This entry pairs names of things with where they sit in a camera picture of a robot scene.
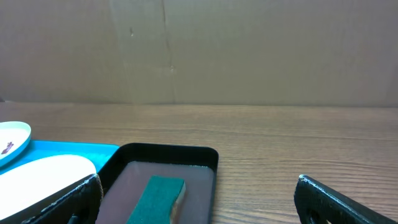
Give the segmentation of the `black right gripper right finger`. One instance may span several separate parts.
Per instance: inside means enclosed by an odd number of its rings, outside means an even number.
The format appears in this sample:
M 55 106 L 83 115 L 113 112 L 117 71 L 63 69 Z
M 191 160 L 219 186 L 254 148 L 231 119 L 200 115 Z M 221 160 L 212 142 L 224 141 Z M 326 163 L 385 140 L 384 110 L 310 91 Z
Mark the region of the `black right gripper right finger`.
M 307 175 L 298 178 L 294 203 L 304 224 L 397 224 Z

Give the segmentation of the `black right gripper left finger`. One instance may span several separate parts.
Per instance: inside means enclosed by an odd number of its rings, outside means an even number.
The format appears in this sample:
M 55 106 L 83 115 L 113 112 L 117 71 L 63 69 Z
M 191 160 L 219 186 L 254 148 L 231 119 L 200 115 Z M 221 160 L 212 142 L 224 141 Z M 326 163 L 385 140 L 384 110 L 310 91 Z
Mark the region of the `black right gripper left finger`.
M 1 220 L 1 224 L 94 224 L 103 199 L 98 174 L 90 174 Z

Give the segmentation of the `green scouring sponge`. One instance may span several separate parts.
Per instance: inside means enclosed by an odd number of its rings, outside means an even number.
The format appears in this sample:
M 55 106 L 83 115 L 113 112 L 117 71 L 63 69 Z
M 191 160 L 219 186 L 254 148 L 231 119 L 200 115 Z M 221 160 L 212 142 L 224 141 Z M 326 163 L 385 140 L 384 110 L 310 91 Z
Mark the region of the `green scouring sponge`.
M 186 183 L 183 179 L 152 176 L 127 224 L 178 223 L 185 193 Z

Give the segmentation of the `light blue plate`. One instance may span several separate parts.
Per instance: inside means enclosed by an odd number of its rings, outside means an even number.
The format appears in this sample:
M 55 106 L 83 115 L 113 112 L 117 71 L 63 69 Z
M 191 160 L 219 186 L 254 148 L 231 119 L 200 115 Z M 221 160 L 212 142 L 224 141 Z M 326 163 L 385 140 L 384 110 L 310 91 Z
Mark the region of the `light blue plate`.
M 22 121 L 1 122 L 1 167 L 15 159 L 29 144 L 31 127 Z

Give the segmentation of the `black water tray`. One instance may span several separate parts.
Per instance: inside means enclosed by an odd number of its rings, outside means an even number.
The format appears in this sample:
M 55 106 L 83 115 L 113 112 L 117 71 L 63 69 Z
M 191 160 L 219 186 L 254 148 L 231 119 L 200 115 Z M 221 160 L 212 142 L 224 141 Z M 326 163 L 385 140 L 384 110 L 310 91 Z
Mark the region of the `black water tray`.
M 130 143 L 99 170 L 97 223 L 211 223 L 219 155 L 210 147 Z

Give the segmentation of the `teal plastic tray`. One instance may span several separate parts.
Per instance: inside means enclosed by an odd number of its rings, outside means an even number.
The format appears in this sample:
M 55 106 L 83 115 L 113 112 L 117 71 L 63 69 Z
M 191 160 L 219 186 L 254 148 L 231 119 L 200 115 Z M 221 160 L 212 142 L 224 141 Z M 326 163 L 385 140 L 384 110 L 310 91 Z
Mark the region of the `teal plastic tray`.
M 1 174 L 37 159 L 63 154 L 85 157 L 99 172 L 118 149 L 115 144 L 31 140 L 22 153 L 1 168 Z

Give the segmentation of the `pink plate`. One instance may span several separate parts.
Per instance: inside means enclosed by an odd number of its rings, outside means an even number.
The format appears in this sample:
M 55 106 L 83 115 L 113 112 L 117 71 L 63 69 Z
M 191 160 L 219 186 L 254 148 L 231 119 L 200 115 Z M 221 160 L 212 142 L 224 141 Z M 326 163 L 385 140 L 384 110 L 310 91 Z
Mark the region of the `pink plate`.
M 38 159 L 1 174 L 1 219 L 96 173 L 95 165 L 77 155 Z

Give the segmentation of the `cardboard backdrop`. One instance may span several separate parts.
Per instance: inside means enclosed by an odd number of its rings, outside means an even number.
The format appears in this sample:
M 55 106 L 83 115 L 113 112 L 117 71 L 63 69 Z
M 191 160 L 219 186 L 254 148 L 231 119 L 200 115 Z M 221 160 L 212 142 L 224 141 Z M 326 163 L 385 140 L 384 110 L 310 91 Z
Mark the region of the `cardboard backdrop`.
M 2 1 L 7 101 L 397 106 L 396 1 Z

